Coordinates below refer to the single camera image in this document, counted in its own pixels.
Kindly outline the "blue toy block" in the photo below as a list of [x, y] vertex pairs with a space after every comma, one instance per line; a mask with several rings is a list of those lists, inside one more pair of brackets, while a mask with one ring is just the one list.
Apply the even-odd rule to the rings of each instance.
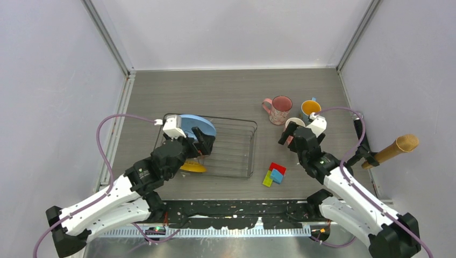
[[276, 184], [281, 184], [284, 178], [284, 175], [280, 173], [277, 169], [273, 169], [269, 178]]

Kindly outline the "yellow patterned plate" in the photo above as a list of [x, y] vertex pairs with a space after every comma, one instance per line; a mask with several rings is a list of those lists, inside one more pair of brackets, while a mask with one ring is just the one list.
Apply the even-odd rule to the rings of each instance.
[[207, 171], [204, 165], [190, 160], [186, 161], [180, 169], [192, 173], [205, 173]]

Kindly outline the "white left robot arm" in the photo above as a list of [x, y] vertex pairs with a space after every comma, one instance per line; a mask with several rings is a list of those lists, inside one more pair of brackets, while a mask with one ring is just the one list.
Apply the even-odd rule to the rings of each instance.
[[188, 159], [210, 155], [216, 130], [193, 126], [165, 129], [165, 141], [108, 187], [72, 206], [46, 210], [58, 257], [69, 257], [110, 229], [149, 219], [160, 222], [165, 206], [155, 190], [172, 179]]

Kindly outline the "blue butterfly mug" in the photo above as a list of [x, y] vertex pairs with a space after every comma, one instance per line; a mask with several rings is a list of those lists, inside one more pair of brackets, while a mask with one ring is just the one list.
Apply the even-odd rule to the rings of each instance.
[[316, 98], [304, 101], [301, 104], [300, 118], [304, 121], [305, 124], [309, 122], [309, 116], [312, 113], [317, 113], [322, 110], [320, 104], [316, 101]]

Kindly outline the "patterned pink mug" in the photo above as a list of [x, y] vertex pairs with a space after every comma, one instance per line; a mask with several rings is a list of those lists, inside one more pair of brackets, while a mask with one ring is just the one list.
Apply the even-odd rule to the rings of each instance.
[[285, 124], [293, 103], [287, 96], [276, 96], [273, 99], [265, 98], [262, 102], [263, 109], [269, 115], [269, 121], [274, 125]]

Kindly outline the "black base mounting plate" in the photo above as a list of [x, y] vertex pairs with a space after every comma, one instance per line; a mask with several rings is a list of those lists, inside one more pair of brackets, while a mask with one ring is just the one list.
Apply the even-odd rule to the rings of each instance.
[[230, 230], [253, 228], [262, 222], [268, 230], [300, 228], [301, 223], [323, 222], [317, 207], [306, 200], [166, 200], [165, 207], [144, 223], [166, 222], [174, 229]]

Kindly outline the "plain pink mug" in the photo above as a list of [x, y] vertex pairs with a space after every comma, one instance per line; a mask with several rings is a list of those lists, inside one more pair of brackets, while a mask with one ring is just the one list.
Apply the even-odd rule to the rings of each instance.
[[[289, 119], [286, 121], [286, 123], [285, 123], [285, 125], [284, 125], [284, 130], [283, 130], [283, 131], [285, 131], [285, 130], [287, 129], [287, 127], [288, 127], [288, 125], [289, 125], [290, 123], [294, 123], [294, 124], [296, 124], [296, 125], [298, 125], [298, 126], [303, 126], [303, 127], [305, 127], [305, 123], [304, 123], [303, 120], [301, 120], [300, 118], [292, 117], [292, 118], [289, 118]], [[289, 137], [287, 138], [287, 140], [286, 140], [287, 145], [289, 145], [289, 144], [292, 142], [292, 140], [293, 140], [293, 136], [289, 136]]]

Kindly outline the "red toy block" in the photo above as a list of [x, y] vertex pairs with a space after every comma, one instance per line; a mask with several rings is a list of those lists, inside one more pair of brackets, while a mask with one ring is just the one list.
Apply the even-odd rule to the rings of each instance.
[[287, 169], [284, 166], [281, 166], [275, 162], [272, 162], [269, 166], [269, 170], [270, 171], [277, 170], [280, 174], [285, 175]]

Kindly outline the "black microphone stand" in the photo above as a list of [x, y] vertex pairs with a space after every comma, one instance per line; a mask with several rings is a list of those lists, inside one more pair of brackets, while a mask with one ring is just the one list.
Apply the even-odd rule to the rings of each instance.
[[379, 166], [380, 163], [375, 159], [375, 154], [377, 154], [377, 152], [372, 152], [368, 144], [361, 144], [358, 146], [355, 154], [345, 162], [344, 165], [350, 172], [350, 175], [353, 176], [352, 166], [361, 159], [365, 159], [368, 165], [372, 165], [373, 167]]

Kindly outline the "yellow-green toy block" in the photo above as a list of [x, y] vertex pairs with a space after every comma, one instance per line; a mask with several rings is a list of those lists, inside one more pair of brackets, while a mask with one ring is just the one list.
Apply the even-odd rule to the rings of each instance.
[[271, 170], [268, 170], [266, 175], [265, 175], [265, 178], [263, 179], [263, 182], [262, 182], [262, 185], [270, 188], [272, 183], [273, 183], [273, 180], [271, 179], [271, 173], [272, 171]]

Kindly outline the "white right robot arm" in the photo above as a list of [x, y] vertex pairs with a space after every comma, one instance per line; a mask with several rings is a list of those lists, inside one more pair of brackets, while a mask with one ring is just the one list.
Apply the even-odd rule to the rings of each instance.
[[307, 214], [323, 218], [348, 230], [368, 249], [371, 257], [413, 257], [422, 245], [419, 225], [410, 213], [399, 214], [360, 185], [344, 163], [321, 150], [323, 128], [314, 123], [290, 122], [278, 141], [298, 156], [305, 172], [326, 188], [307, 198]]

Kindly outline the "light blue plate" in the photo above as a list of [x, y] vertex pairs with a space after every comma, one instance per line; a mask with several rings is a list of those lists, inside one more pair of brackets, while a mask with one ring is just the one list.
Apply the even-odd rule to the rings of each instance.
[[209, 120], [201, 116], [194, 114], [180, 114], [179, 117], [181, 119], [180, 129], [189, 138], [197, 139], [192, 131], [193, 127], [198, 127], [205, 135], [215, 137], [217, 134], [214, 125]]

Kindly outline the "gold microphone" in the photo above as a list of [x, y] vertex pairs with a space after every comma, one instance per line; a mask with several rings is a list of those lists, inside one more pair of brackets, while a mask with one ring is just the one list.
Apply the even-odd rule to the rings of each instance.
[[410, 153], [419, 145], [419, 139], [413, 134], [406, 134], [398, 137], [388, 147], [379, 152], [373, 152], [369, 144], [362, 144], [362, 150], [365, 151], [363, 169], [370, 169], [379, 166], [402, 153]]

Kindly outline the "black silver microphone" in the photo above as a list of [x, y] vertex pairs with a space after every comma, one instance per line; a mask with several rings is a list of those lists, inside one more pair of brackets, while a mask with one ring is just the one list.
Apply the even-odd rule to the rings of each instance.
[[[354, 125], [355, 131], [356, 131], [356, 134], [357, 134], [357, 137], [358, 137], [359, 140], [361, 139], [362, 129], [363, 129], [363, 125], [362, 125], [361, 119], [362, 118], [358, 117], [356, 114], [352, 114], [353, 125]], [[369, 147], [369, 143], [368, 143], [368, 139], [367, 139], [367, 134], [366, 133], [365, 133], [365, 136], [362, 139], [361, 145], [363, 145], [363, 146], [365, 146], [367, 148]]]

